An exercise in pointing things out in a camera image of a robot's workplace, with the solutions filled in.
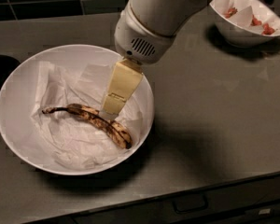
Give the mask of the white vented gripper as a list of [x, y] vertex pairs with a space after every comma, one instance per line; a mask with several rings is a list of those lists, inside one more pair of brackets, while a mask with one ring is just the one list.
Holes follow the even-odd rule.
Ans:
[[110, 120], [119, 115], [142, 81], [138, 63], [156, 63], [175, 40], [149, 31], [134, 15], [131, 2], [120, 13], [114, 38], [117, 53], [128, 59], [115, 63], [103, 99], [100, 116]]

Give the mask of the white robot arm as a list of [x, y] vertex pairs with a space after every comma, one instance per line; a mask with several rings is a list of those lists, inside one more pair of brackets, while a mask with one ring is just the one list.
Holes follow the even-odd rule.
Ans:
[[160, 60], [184, 23], [212, 0], [129, 0], [116, 25], [113, 66], [100, 116], [115, 119], [138, 87], [143, 64]]

